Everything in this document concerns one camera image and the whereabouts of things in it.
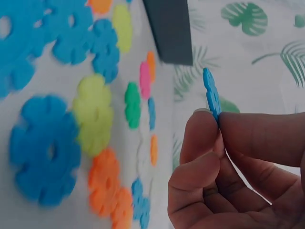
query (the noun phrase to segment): fabric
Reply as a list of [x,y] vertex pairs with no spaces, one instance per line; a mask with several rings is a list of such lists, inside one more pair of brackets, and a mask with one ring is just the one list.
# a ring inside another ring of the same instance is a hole
[[189,0],[188,7],[194,64],[174,66],[173,169],[188,118],[208,108],[204,67],[222,111],[305,111],[305,1]]

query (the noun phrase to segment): green foam flower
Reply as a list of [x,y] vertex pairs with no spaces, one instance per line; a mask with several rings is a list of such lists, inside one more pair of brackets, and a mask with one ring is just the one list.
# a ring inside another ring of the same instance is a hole
[[82,79],[78,97],[73,100],[73,112],[80,126],[81,149],[89,156],[98,155],[109,144],[113,121],[110,103],[110,87],[101,75]]
[[125,117],[130,129],[139,127],[141,117],[140,103],[141,99],[137,84],[129,82],[125,92]]

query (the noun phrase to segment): hand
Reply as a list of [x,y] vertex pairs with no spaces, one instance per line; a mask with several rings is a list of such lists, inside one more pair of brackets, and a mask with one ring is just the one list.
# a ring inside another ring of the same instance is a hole
[[[169,183],[176,229],[305,229],[305,113],[209,112],[189,119]],[[249,189],[250,185],[272,204]],[[274,163],[300,167],[302,179]]]

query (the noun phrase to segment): fingernail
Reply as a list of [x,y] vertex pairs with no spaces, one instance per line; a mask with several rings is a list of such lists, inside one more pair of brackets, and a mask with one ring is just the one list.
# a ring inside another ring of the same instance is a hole
[[196,110],[194,111],[194,113],[199,112],[199,111],[206,111],[206,112],[211,113],[211,111],[210,111],[209,109],[206,109],[206,108],[199,108],[199,109],[196,109]]

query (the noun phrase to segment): yellow foam flower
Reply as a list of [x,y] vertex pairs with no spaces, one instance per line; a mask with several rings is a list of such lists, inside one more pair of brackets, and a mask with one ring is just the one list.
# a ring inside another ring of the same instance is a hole
[[110,87],[101,75],[81,80],[78,97],[73,100],[73,112],[80,127],[81,149],[89,156],[98,155],[110,141],[113,121],[110,103]]
[[132,46],[132,18],[126,4],[117,4],[114,8],[112,24],[118,35],[120,52],[129,52]]

